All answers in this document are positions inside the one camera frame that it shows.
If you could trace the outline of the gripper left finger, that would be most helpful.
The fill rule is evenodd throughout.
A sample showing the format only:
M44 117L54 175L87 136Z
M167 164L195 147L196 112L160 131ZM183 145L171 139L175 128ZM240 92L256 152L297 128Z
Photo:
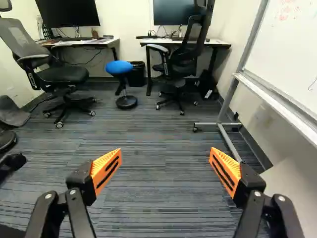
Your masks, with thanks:
M74 238L94 238L96 233L87 208L91 206L122 164L121 150L112 150L83 163L67 178L67 191L48 191L38 197L25 237L57 238L61 223L69 218Z

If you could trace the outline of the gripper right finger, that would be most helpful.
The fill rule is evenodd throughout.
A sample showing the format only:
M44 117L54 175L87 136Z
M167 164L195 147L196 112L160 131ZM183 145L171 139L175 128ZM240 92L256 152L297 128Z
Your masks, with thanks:
M265 195L266 182L245 162L211 148L209 163L236 207L242 209L234 237L255 238L261 220L271 238L302 238L304 233L292 201L285 195Z

